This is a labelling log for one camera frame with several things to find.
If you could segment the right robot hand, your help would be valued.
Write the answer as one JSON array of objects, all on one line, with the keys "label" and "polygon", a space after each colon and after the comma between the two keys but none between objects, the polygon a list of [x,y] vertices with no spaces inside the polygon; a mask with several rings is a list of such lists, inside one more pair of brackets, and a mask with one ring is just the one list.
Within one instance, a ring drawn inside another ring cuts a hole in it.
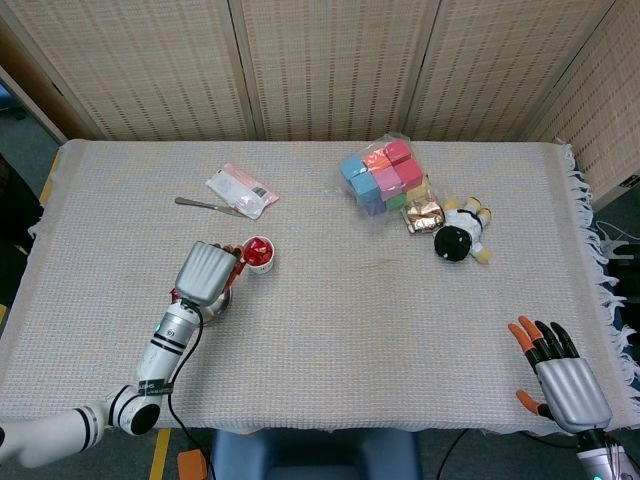
[{"label": "right robot hand", "polygon": [[563,431],[579,434],[602,430],[613,413],[589,363],[570,334],[557,322],[531,321],[521,315],[508,330],[533,370],[544,399],[526,391],[516,398],[530,413],[555,422]]}]

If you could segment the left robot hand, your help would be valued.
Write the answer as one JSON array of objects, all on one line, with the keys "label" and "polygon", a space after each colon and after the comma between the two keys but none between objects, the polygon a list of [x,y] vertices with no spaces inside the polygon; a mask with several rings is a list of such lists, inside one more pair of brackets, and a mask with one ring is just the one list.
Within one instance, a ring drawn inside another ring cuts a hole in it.
[{"label": "left robot hand", "polygon": [[228,288],[242,259],[242,248],[196,241],[175,281],[181,300],[209,306]]}]

